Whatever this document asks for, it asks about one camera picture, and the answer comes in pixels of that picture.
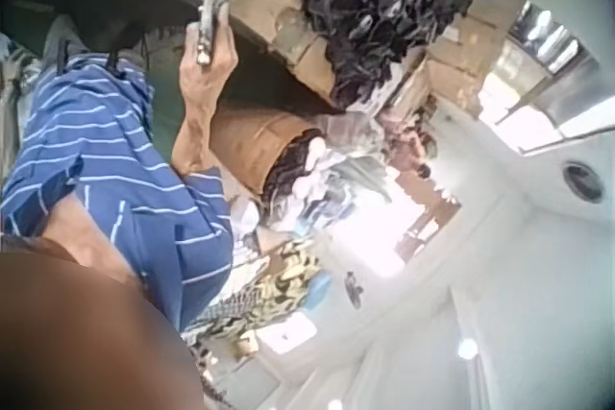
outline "bright window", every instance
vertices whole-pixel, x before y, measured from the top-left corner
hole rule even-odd
[[[492,128],[503,142],[520,151],[530,151],[563,139],[549,118],[530,106],[515,111]]]
[[[398,184],[391,182],[387,191],[391,204],[380,194],[361,191],[355,202],[357,211],[331,229],[333,239],[380,277],[393,277],[404,269],[396,246],[425,211]]]

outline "shirt sleeve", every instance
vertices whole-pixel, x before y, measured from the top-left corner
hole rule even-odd
[[[184,183],[216,234],[232,234],[229,203],[224,197],[220,170],[213,167],[202,173],[191,173],[184,177]]]

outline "clothing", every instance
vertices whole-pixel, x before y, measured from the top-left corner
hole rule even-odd
[[[180,179],[152,146],[153,88],[127,60],[77,55],[38,80],[33,110],[3,189],[2,228],[42,232],[74,192],[155,304],[184,329],[232,266],[229,208],[218,169]]]
[[[290,242],[280,250],[283,268],[245,287],[226,305],[211,306],[187,330],[188,344],[203,338],[238,338],[282,322],[306,301],[309,285],[322,270],[309,243]]]
[[[40,61],[34,54],[0,34],[0,183],[19,151],[39,74]]]

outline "black cloth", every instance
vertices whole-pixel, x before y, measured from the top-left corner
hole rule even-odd
[[[313,30],[328,41],[326,58],[340,109],[365,102],[391,78],[391,62],[442,35],[472,0],[303,0]]]

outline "blue striped shirt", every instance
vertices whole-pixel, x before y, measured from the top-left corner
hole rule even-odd
[[[140,69],[73,57],[38,80],[17,161],[3,188],[4,232],[36,236],[76,193],[158,308],[184,329],[216,296],[232,265],[228,204],[217,169],[179,178],[152,146],[154,90]]]

